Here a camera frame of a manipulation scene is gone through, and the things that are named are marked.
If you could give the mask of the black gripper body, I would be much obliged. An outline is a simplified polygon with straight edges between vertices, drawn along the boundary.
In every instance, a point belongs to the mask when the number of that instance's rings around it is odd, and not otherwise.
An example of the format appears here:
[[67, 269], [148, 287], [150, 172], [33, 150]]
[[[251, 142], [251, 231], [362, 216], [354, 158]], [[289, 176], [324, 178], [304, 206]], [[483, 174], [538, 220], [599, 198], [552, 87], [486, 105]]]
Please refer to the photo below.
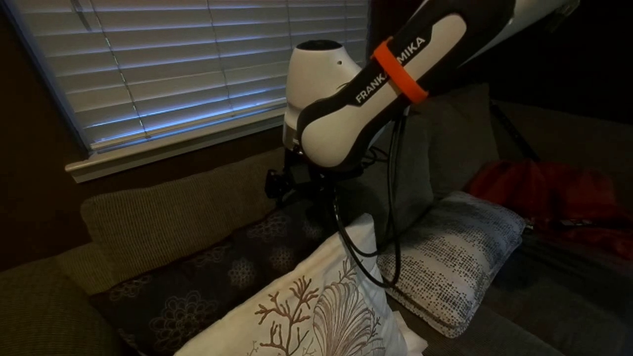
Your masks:
[[304, 194], [308, 198], [330, 196], [338, 182], [358, 178], [362, 172], [362, 166], [354, 166], [350, 170], [320, 168], [304, 154], [285, 152], [283, 168], [269, 168], [265, 174], [265, 194], [279, 206], [295, 194]]

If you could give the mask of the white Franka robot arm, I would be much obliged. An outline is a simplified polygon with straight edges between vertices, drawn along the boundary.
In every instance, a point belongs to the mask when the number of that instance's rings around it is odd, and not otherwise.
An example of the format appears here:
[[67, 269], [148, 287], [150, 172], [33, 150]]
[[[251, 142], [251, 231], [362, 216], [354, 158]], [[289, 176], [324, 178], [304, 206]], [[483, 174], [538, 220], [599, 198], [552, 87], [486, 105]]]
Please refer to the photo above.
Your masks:
[[265, 178], [281, 200], [297, 188], [328, 190], [364, 170], [386, 123], [429, 97], [467, 61], [522, 32], [570, 0], [421, 0], [364, 65], [334, 40], [293, 48], [287, 69], [285, 166]]

